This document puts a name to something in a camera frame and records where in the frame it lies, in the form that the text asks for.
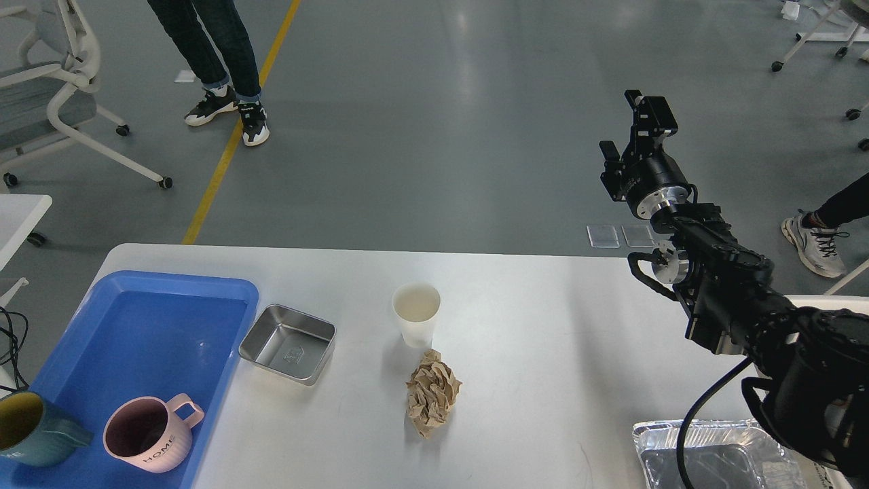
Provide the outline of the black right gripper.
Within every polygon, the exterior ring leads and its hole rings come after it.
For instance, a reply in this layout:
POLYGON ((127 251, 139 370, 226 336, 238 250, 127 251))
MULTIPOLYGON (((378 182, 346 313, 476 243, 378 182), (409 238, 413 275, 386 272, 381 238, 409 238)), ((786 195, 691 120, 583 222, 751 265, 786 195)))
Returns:
POLYGON ((679 126, 664 96, 646 96, 639 90, 625 90, 624 95, 633 111, 628 145, 621 157, 614 141, 599 142, 604 157, 600 181, 612 201, 626 201, 634 217, 650 220, 661 209, 686 203, 691 195, 682 170, 662 151, 665 139, 676 135, 679 126))

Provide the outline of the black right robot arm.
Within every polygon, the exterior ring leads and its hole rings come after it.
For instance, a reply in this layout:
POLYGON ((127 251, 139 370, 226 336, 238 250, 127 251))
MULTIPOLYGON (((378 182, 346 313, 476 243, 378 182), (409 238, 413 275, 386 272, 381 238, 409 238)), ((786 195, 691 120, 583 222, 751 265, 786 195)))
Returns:
POLYGON ((662 96, 626 90, 629 143, 599 147, 610 198, 667 235, 651 253, 630 253, 634 278, 680 303, 685 336, 714 354, 742 354, 752 417, 780 445, 867 481, 867 316, 795 306, 772 289, 773 262, 742 247, 719 206, 697 202, 663 142, 678 125, 662 96))

